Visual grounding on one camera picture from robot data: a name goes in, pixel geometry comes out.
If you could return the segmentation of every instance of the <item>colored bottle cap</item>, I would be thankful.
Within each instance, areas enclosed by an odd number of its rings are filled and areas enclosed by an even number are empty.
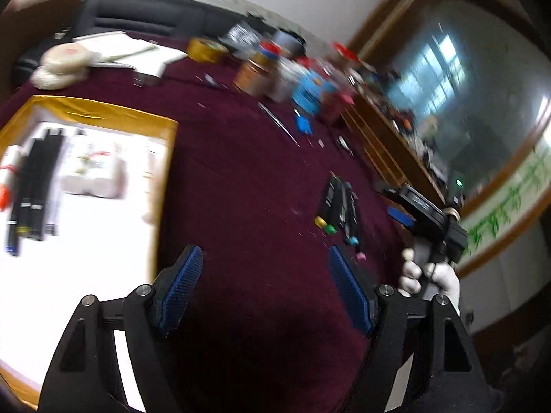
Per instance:
[[[319,229],[324,229],[326,226],[327,226],[327,222],[325,220],[323,220],[320,216],[317,216],[313,223],[316,224],[316,226],[319,228]]]
[[[325,232],[326,232],[327,234],[337,234],[337,229],[336,229],[334,226],[332,226],[332,225],[327,225],[327,226],[325,227]]]
[[[5,185],[0,185],[0,211],[5,210],[12,201],[12,194]]]
[[[351,50],[346,48],[344,45],[333,42],[333,48],[338,51],[338,53],[348,60],[353,60],[354,62],[360,62],[360,59],[357,58],[357,55],[354,54]]]
[[[265,56],[276,59],[282,53],[282,48],[273,42],[261,42],[260,51]]]

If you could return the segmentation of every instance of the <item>jar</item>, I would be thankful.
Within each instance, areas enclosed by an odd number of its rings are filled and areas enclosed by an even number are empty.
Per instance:
[[[333,125],[341,118],[341,114],[354,105],[354,99],[345,93],[335,93],[324,102],[318,118],[326,124]]]
[[[271,76],[267,69],[256,64],[252,60],[247,60],[247,62],[244,62],[241,68],[239,68],[233,85],[248,95],[260,98],[264,96],[266,90],[268,90],[270,82]]]
[[[303,77],[293,93],[293,102],[310,115],[317,115],[339,89],[339,82],[345,80],[343,73],[327,60],[315,59],[310,72]]]
[[[280,59],[272,89],[266,94],[275,102],[291,98],[299,80],[308,73],[307,68],[289,59]]]
[[[282,48],[273,42],[260,42],[258,52],[252,57],[252,61],[267,70],[275,68],[281,55]]]

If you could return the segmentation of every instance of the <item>white tape roll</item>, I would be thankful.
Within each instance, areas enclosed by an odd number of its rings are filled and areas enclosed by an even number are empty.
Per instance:
[[[82,82],[88,77],[87,68],[72,74],[53,74],[45,67],[38,67],[31,75],[31,84],[40,90],[60,90],[70,85]]]
[[[93,54],[78,43],[64,43],[46,51],[40,65],[53,74],[76,73],[90,66]]]

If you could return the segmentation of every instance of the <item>tape roll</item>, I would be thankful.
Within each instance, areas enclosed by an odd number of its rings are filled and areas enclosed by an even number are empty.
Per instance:
[[[64,43],[46,51],[40,65],[53,74],[70,74],[87,67],[93,54],[78,43]]]
[[[188,56],[196,62],[210,62],[213,64],[228,52],[228,48],[224,45],[199,37],[194,37],[189,41],[186,51]]]
[[[54,74],[40,66],[31,74],[30,81],[40,90],[60,90],[84,81],[87,77],[88,68],[81,68],[76,73]]]

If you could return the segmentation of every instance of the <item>blue object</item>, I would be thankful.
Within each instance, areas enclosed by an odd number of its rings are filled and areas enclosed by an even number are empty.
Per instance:
[[[323,79],[311,71],[304,76],[293,93],[293,101],[304,111],[317,115],[321,108],[323,95],[335,93],[337,86],[330,80]]]
[[[312,135],[312,127],[310,126],[310,121],[308,121],[308,118],[296,115],[295,121],[297,122],[297,129],[299,129],[300,133]]]
[[[202,271],[203,252],[198,246],[195,246],[162,301],[161,319],[157,326],[161,335],[166,336],[180,324],[187,302],[191,298]]]
[[[413,224],[415,223],[415,221],[407,214],[404,214],[398,208],[394,208],[393,206],[388,207],[387,213],[390,217],[400,222],[406,228],[413,227]]]
[[[356,329],[368,335],[373,329],[369,316],[369,303],[346,265],[344,256],[336,246],[329,249],[327,261],[329,272],[344,302],[348,317]]]

